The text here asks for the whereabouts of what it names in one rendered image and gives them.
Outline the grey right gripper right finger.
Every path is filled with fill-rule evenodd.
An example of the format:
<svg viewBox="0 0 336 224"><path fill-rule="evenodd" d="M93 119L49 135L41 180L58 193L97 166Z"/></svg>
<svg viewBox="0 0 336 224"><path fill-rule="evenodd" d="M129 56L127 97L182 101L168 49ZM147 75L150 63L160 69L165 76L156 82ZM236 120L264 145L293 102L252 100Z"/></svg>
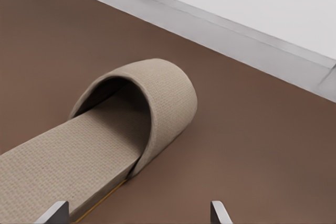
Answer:
<svg viewBox="0 0 336 224"><path fill-rule="evenodd" d="M211 201L211 224L233 224L224 204L219 200Z"/></svg>

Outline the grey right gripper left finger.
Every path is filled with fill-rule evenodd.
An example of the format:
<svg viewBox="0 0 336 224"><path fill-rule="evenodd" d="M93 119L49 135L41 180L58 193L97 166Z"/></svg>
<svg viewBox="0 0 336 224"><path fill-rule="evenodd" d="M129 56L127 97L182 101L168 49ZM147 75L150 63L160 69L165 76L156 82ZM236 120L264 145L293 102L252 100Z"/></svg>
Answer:
<svg viewBox="0 0 336 224"><path fill-rule="evenodd" d="M36 220L36 224L69 224L69 202L55 202Z"/></svg>

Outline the beige woven slipper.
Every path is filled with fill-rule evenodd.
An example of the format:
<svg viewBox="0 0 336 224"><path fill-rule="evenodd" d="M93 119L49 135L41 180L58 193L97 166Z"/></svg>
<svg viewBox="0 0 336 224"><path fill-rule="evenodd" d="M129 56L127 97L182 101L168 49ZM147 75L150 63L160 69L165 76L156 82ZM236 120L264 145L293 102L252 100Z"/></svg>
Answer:
<svg viewBox="0 0 336 224"><path fill-rule="evenodd" d="M0 155L0 224L42 223L58 201L76 221L174 141L196 110L190 79L166 60L104 74L67 122Z"/></svg>

